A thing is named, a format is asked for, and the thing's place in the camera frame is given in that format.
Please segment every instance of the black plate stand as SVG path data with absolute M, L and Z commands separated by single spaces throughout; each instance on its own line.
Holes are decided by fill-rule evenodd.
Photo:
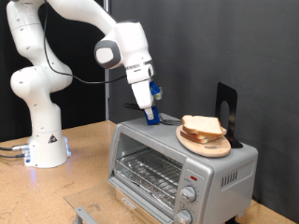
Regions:
M 225 137 L 230 142 L 232 148 L 241 148 L 243 145 L 234 139 L 235 133 L 235 111 L 236 111 L 236 91 L 223 83 L 218 83 L 217 88 L 217 100 L 216 100 L 216 110 L 215 117 L 221 120 L 221 105 L 223 101 L 229 106 L 229 120 L 228 120 L 228 129 Z

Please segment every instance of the oven rack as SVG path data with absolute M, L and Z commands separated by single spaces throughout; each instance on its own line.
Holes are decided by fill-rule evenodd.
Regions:
M 182 165 L 147 148 L 117 160 L 125 167 L 121 174 L 174 208 Z

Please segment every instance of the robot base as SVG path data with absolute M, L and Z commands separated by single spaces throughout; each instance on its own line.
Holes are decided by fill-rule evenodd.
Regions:
M 33 133 L 28 139 L 30 156 L 24 158 L 25 166 L 51 168 L 67 161 L 70 156 L 67 138 L 62 131 L 52 133 Z

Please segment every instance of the wooden plate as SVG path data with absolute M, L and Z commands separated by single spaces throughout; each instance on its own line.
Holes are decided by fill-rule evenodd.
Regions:
M 177 138 L 179 142 L 188 150 L 205 157 L 223 157 L 230 153 L 231 144 L 225 137 L 205 144 L 195 143 L 180 135 L 180 130 L 182 127 L 183 125 L 180 125 L 177 128 Z

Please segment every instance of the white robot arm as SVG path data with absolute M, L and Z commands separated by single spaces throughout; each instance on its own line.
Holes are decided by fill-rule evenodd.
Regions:
M 60 108 L 52 103 L 50 93 L 70 85 L 72 77 L 50 69 L 71 74 L 47 41 L 49 61 L 46 58 L 44 33 L 37 14 L 44 3 L 44 0 L 12 0 L 7 5 L 7 18 L 19 54 L 34 65 L 17 71 L 10 81 L 12 90 L 30 109 L 33 128 L 25 165 L 49 168 L 64 163 L 70 155 L 62 135 Z M 148 124 L 160 122 L 154 98 L 161 98 L 162 92 L 152 81 L 154 69 L 140 23 L 115 22 L 93 0 L 49 0 L 49 3 L 66 19 L 93 24 L 105 34 L 95 46 L 96 61 L 106 69 L 124 65 L 128 83 L 139 107 L 145 110 Z

